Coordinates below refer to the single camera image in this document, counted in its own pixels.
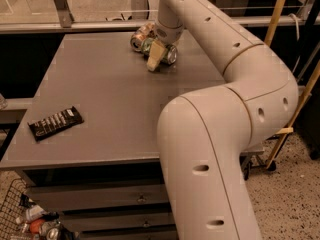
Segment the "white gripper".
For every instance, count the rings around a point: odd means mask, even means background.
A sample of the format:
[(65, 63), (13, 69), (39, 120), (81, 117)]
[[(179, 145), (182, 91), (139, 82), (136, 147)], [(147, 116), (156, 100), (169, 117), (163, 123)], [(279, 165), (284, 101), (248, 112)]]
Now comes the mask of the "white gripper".
[(155, 21), (154, 32), (159, 40), (154, 40), (150, 47), (147, 61), (147, 69), (149, 71), (153, 72), (163, 59), (166, 52), (166, 47), (164, 44), (173, 44), (178, 41), (183, 30), (184, 25), (181, 22), (178, 22), (174, 26), (166, 26), (159, 20)]

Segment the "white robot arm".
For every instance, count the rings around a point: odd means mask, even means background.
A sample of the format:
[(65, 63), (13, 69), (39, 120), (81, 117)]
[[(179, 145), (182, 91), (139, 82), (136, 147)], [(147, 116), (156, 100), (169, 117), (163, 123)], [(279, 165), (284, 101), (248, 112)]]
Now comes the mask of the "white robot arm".
[(225, 82), (182, 94), (162, 110), (160, 163), (179, 240), (262, 240), (239, 156), (274, 135), (298, 104), (282, 60), (207, 0), (160, 0), (156, 34), (187, 29)]

